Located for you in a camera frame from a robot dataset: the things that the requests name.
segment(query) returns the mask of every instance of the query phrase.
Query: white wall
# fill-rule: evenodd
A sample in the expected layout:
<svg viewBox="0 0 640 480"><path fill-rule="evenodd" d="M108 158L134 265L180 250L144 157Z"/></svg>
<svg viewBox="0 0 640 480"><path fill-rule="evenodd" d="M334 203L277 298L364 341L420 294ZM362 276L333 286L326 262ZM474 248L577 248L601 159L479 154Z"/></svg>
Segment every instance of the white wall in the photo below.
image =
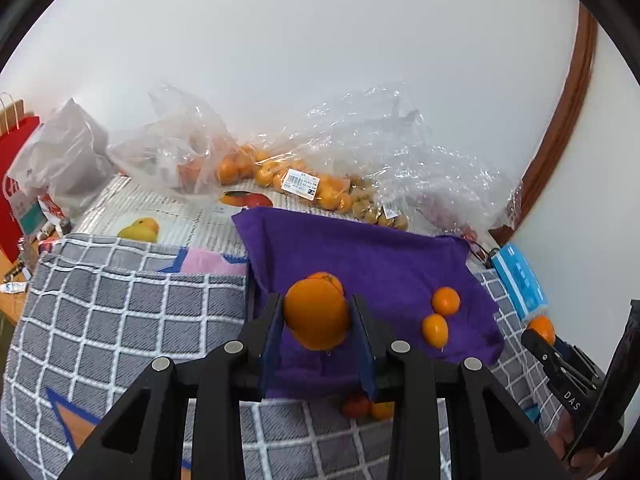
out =
<svg viewBox="0 0 640 480"><path fill-rule="evenodd" d="M514 241L548 295L560 337L604 370L640 298L640 86L603 30L574 134ZM626 431L640 413L640 395Z"/></svg>
<svg viewBox="0 0 640 480"><path fill-rule="evenodd" d="M576 0L56 0L0 75L48 113L154 119L160 77L241 135L333 94L403 79L444 146L524 172L570 60Z"/></svg>

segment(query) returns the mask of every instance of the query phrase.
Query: red paper bag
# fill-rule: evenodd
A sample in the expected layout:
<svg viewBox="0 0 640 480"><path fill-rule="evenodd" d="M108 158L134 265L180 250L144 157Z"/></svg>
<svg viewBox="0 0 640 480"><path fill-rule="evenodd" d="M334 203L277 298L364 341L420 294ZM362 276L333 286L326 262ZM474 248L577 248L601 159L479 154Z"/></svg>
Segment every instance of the red paper bag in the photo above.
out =
<svg viewBox="0 0 640 480"><path fill-rule="evenodd" d="M0 248L2 248L2 252L11 262L18 259L18 240L24 236L20 222L15 216L24 222L28 231L31 231L31 225L39 222L40 218L36 218L38 212L31 207L32 201L27 200L25 202L24 193L17 189L17 185L12 179L6 178L6 172L11 167L20 148L39 124L39 117L25 117L20 121L17 128L13 127L0 137L0 171L2 171L2 185L4 187L3 193L0 194ZM37 200L35 205L39 211L40 207Z"/></svg>

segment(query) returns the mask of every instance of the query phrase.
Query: gray checkered cloth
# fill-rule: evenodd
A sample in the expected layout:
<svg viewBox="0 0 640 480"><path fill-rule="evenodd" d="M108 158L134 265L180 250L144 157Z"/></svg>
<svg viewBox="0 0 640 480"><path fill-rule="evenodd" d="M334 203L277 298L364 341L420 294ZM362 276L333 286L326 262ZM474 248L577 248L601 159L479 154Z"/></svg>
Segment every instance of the gray checkered cloth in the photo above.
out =
<svg viewBox="0 0 640 480"><path fill-rule="evenodd" d="M34 479L56 478L72 455L45 387L102 416L154 357L199 358L238 335L243 278L155 272L170 265L177 250L72 235L41 260L15 330L0 406L1 431ZM540 365L520 345L523 326L497 275L477 276L498 302L496 320L506 341L492 371L520 406L541 407L546 433L559 404L543 384ZM194 409L192 402L186 460ZM450 480L443 399L438 413L441 478ZM340 399L242 402L241 427L250 480L386 478L390 423L349 420L340 414Z"/></svg>

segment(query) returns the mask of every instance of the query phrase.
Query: purple towel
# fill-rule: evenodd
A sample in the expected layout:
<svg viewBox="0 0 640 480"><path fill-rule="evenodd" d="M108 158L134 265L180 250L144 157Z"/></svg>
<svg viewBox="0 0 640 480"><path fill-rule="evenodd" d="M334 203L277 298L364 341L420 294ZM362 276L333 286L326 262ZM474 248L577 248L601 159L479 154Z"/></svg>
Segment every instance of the purple towel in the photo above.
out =
<svg viewBox="0 0 640 480"><path fill-rule="evenodd" d="M474 356L489 365L502 352L494 321L498 306L466 268L469 246L461 238L424 237L267 207L244 210L233 220L260 287L260 304L269 292L285 294L296 281L325 270L340 279L347 298L361 294L396 337L432 358L459 363ZM460 310L447 319L444 352L428 345L420 332L424 317L433 313L431 295L441 286L460 295ZM285 327L280 357L270 397L308 399L359 384L351 335L329 353L312 352Z"/></svg>

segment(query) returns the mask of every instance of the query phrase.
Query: clear plastic bag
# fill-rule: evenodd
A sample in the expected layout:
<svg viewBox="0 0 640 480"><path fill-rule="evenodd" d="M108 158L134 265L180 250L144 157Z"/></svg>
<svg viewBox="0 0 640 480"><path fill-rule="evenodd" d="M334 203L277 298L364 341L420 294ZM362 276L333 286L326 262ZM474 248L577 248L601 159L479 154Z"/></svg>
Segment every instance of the clear plastic bag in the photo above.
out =
<svg viewBox="0 0 640 480"><path fill-rule="evenodd" d="M107 138L94 118L69 99L25 142L6 176L31 198L49 193L67 216L76 218L114 175Z"/></svg>
<svg viewBox="0 0 640 480"><path fill-rule="evenodd" d="M111 160L125 173L179 196L216 193L253 175L254 161L208 103L167 84L149 97L160 120L108 147Z"/></svg>
<svg viewBox="0 0 640 480"><path fill-rule="evenodd" d="M350 179L352 211L369 223L405 228L424 221L467 234L519 214L519 182L471 156L430 143L404 85L352 92L316 106L289 128L263 163L267 175L294 164L332 180Z"/></svg>

